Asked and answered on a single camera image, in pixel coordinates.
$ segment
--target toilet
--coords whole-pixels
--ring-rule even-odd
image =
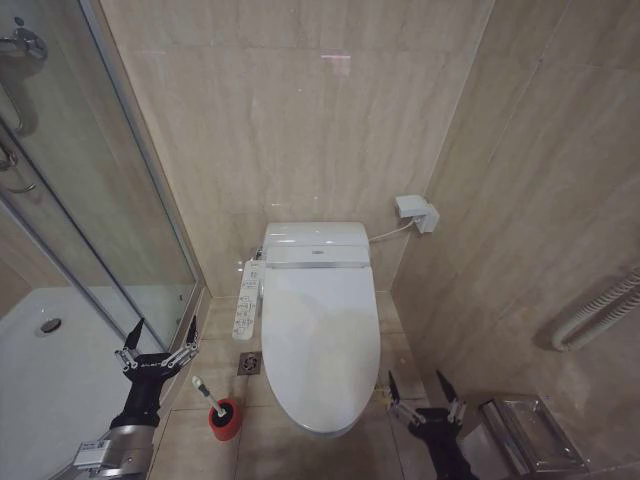
[[[271,223],[263,243],[262,356],[295,423],[339,436],[378,376],[380,330],[361,223]]]

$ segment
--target floor drain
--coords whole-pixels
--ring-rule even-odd
[[[238,375],[258,375],[262,363],[262,352],[244,352],[240,354]]]
[[[49,335],[59,329],[60,325],[62,325],[62,320],[60,318],[51,318],[40,325],[38,333],[42,336]]]

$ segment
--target water supply hose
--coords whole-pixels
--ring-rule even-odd
[[[628,298],[623,299],[620,305],[608,312],[601,320],[598,320],[584,330],[579,330],[595,315],[638,285],[640,285],[640,271],[633,271],[624,280],[584,305],[575,315],[554,332],[551,337],[553,348],[559,352],[577,350],[612,327],[627,313],[640,305],[640,290],[628,295]]]

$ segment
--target toilet tank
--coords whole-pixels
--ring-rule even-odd
[[[270,223],[262,251],[271,268],[370,265],[369,239],[359,222]]]

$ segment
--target toilet lid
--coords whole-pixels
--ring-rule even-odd
[[[380,363],[371,268],[267,268],[262,355],[273,393],[295,422],[317,433],[349,427]]]

